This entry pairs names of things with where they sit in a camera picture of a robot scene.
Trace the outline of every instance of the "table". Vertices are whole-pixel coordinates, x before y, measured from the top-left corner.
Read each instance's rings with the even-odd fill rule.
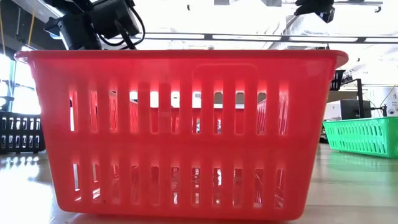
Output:
[[[296,221],[277,223],[374,224],[395,223],[397,219],[398,160],[336,152],[322,144],[304,215]],[[0,156],[0,223],[218,222],[63,212],[55,201],[46,153]]]

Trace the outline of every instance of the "green plastic basket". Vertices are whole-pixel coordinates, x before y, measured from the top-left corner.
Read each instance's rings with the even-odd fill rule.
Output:
[[[323,123],[331,149],[398,158],[398,118],[368,118]]]

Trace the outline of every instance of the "black plastic basket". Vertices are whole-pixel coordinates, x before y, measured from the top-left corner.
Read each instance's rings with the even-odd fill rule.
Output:
[[[345,70],[336,70],[335,77],[330,83],[330,90],[338,91],[340,89],[344,72]]]
[[[40,115],[0,111],[0,118],[0,153],[38,153],[45,149]]]

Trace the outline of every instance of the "red plastic basket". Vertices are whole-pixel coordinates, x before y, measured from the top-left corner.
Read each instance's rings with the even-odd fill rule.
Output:
[[[250,220],[301,216],[329,84],[348,59],[333,50],[17,57],[36,81],[61,209]],[[152,91],[159,92],[159,108],[150,107]],[[173,91],[180,108],[171,107]],[[201,92],[201,109],[192,108],[194,91]],[[223,109],[214,109],[216,92],[223,93]],[[237,92],[244,92],[241,110]],[[257,104],[259,93],[266,101]]]

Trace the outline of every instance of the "ceiling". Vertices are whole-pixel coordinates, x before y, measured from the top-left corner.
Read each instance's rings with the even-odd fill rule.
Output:
[[[62,14],[45,6],[42,0],[13,0],[46,22]],[[194,34],[310,35],[310,36],[389,36],[398,37],[394,26],[398,1],[368,1],[348,4],[336,0],[335,19],[326,24],[314,14],[293,17],[294,0],[282,0],[282,7],[267,7],[262,0],[229,0],[215,5],[215,0],[135,0],[147,32]],[[313,49],[322,43],[246,42],[223,40],[145,40],[139,49]],[[330,44],[350,56],[343,67],[364,83],[397,84],[398,45]]]

